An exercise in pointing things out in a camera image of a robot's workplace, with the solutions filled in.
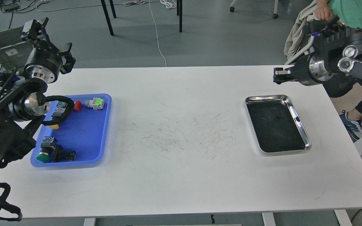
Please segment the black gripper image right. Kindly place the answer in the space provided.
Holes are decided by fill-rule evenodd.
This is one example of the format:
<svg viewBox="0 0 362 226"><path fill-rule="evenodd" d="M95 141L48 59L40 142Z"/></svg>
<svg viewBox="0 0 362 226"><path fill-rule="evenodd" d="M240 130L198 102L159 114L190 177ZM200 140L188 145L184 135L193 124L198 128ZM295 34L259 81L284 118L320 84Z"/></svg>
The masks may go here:
<svg viewBox="0 0 362 226"><path fill-rule="evenodd" d="M325 61L319 53L300 56L293 67L275 67L273 69L273 82L282 84L286 82L296 82L312 86L326 83L335 73L326 70Z"/></svg>

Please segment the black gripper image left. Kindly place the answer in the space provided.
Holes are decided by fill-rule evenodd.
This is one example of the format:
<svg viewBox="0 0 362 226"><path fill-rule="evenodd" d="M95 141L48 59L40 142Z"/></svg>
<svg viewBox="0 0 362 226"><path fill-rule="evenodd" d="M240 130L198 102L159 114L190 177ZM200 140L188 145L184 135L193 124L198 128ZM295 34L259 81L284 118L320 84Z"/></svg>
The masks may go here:
<svg viewBox="0 0 362 226"><path fill-rule="evenodd" d="M59 72L62 74L70 73L76 63L72 56L72 43L66 43L64 50L57 56L56 47L49 39L46 32L48 17L40 20L33 19L24 24L21 32L21 40L33 45L33 49L24 66L24 72L32 78L39 78L45 83L54 83L57 81Z"/></svg>

